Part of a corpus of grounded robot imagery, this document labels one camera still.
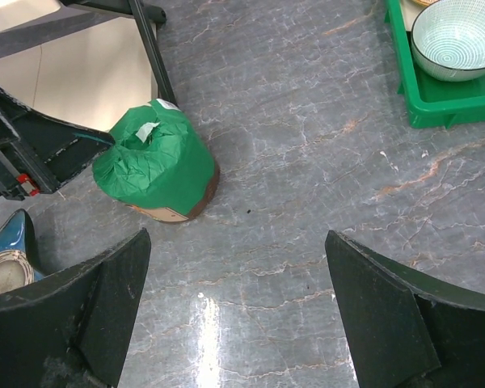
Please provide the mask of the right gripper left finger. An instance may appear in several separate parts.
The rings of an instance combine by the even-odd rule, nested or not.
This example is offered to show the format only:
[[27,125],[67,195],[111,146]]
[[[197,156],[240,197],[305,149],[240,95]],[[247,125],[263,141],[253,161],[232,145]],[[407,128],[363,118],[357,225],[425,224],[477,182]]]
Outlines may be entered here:
[[0,387],[116,387],[149,267],[147,230],[0,294]]

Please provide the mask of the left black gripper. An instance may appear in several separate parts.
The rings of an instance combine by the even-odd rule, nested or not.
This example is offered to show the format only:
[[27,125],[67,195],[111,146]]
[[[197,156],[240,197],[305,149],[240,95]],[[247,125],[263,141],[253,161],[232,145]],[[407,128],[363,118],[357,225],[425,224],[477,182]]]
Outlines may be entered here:
[[47,116],[0,87],[0,196],[53,194],[115,140],[109,133]]

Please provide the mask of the green roll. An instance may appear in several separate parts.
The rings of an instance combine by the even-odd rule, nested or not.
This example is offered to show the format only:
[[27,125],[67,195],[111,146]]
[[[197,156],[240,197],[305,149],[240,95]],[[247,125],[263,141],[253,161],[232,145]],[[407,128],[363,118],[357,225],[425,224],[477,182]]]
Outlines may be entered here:
[[110,134],[116,143],[92,173],[111,198],[166,223],[191,221],[213,199],[220,167],[173,103],[153,99],[130,108]]

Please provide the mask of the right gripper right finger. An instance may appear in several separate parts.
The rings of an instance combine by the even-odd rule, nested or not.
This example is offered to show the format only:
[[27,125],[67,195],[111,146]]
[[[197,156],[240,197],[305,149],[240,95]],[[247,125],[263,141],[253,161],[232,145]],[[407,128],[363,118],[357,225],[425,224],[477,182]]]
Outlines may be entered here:
[[329,231],[325,249],[361,387],[485,387],[485,294]]

